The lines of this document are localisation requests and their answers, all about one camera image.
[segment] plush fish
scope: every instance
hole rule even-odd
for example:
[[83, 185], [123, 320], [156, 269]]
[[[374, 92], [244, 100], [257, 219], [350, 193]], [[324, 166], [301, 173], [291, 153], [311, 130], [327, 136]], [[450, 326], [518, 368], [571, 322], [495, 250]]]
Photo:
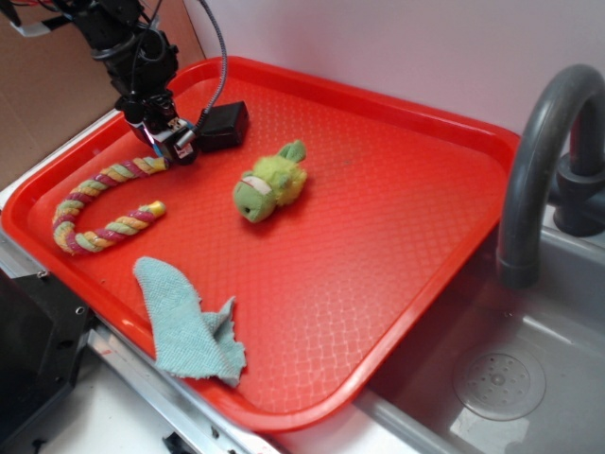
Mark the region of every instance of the plush fish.
[[233, 201], [250, 222], [268, 218], [276, 206], [296, 200], [303, 190], [306, 172], [298, 165], [306, 157], [300, 140], [285, 145], [275, 156], [260, 158], [235, 185]]

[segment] braided rope toy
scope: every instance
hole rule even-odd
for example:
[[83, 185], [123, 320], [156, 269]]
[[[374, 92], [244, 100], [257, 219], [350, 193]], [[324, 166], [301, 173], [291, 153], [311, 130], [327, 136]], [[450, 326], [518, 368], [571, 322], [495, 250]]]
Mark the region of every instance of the braided rope toy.
[[168, 170], [165, 158], [134, 158], [101, 170], [94, 177], [80, 183], [57, 206], [53, 217], [55, 242], [70, 254], [100, 253], [130, 236], [146, 229], [157, 218], [164, 215], [163, 203], [155, 201], [110, 222], [94, 232], [77, 234], [76, 218], [81, 210], [110, 187], [136, 178], [146, 178], [154, 173]]

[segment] light blue rag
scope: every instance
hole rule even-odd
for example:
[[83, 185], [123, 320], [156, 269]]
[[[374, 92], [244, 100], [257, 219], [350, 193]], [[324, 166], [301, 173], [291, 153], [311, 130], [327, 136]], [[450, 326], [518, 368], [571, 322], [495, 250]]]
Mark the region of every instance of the light blue rag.
[[246, 358], [244, 345], [234, 339], [235, 297], [218, 313], [202, 312], [198, 293], [173, 266], [142, 257], [134, 275], [151, 319], [156, 365], [179, 377], [217, 376], [237, 386]]

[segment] tray rim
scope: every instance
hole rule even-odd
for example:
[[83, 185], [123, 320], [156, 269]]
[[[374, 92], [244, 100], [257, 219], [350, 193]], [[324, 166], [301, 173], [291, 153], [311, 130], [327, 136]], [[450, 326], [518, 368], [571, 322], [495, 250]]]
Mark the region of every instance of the tray rim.
[[[229, 57], [230, 77], [239, 79], [242, 75], [246, 80], [251, 77], [258, 79], [258, 84], [267, 86], [278, 92], [290, 93], [286, 90], [288, 84], [296, 82], [298, 92], [296, 95], [320, 104], [334, 105], [334, 102], [347, 100], [346, 112], [370, 117], [374, 120], [401, 126], [403, 121], [406, 127], [413, 131], [422, 129], [422, 126], [430, 124], [439, 129], [442, 140], [453, 142], [457, 145], [475, 149], [492, 157], [508, 175], [514, 151], [519, 141], [519, 136], [511, 131], [495, 125], [484, 123], [479, 120], [465, 117], [456, 113], [448, 113], [439, 109], [427, 107], [410, 101], [405, 101], [392, 96], [381, 95], [368, 90], [344, 85], [339, 82], [321, 79], [298, 73], [292, 70], [272, 66], [258, 61], [252, 61], [241, 57]], [[169, 88], [175, 96], [182, 93], [192, 83], [198, 83], [207, 78], [217, 77], [220, 70], [220, 59], [214, 58], [194, 63], [183, 69], [171, 82]], [[76, 294], [88, 298], [90, 295], [99, 295], [94, 286], [78, 280], [78, 277], [65, 267], [64, 263], [56, 256], [46, 253], [44, 248], [40, 249], [41, 241], [38, 238], [28, 236], [26, 228], [20, 225], [22, 219], [26, 218], [29, 210], [35, 205], [37, 198], [51, 187], [53, 183], [60, 181], [73, 172], [74, 160], [77, 168], [88, 159], [78, 157], [81, 148], [93, 144], [109, 144], [113, 140], [128, 133], [130, 128], [124, 121], [122, 114], [115, 116], [97, 130], [73, 144], [62, 156], [49, 163], [48, 166], [35, 172], [25, 180], [10, 196], [5, 209], [0, 216], [0, 221], [7, 235], [20, 244], [28, 253], [35, 257], [42, 265], [48, 267], [52, 272], [67, 284]], [[510, 154], [503, 156], [501, 150], [510, 149]], [[44, 177], [53, 175], [52, 179]], [[454, 251], [448, 256], [431, 278], [431, 280], [414, 297], [414, 304], [410, 305], [385, 332], [380, 340], [372, 347], [370, 352], [354, 367], [352, 373], [338, 386], [338, 388], [319, 403], [289, 413], [271, 413], [259, 410], [246, 400], [237, 390], [232, 390], [214, 380], [200, 381], [185, 379], [194, 391], [208, 400], [226, 416], [255, 431], [278, 432], [310, 426], [320, 419], [327, 417], [343, 405], [354, 399], [361, 391], [371, 374], [386, 359], [389, 352], [411, 329], [414, 323], [430, 307], [432, 301], [439, 295], [440, 291], [453, 278], [445, 269], [458, 270], [469, 258], [481, 241], [489, 234], [499, 220], [501, 207], [491, 207], [486, 216], [479, 222], [473, 231], [460, 242]], [[149, 353], [147, 339], [141, 331], [136, 328], [120, 329], [135, 345], [142, 346], [146, 354], [153, 357], [153, 349]]]

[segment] faucet spout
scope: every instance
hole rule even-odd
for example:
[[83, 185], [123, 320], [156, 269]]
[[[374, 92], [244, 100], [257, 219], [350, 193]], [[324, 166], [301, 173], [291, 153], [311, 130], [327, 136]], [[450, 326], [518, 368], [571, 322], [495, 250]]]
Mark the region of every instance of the faucet spout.
[[[560, 161], [568, 135], [569, 154]], [[605, 187], [604, 143], [603, 77], [584, 64], [562, 70], [536, 103], [510, 173], [496, 250], [504, 285], [525, 288], [538, 280], [540, 232], [551, 185], [559, 205], [555, 223], [562, 231], [588, 236], [604, 229], [579, 208]]]

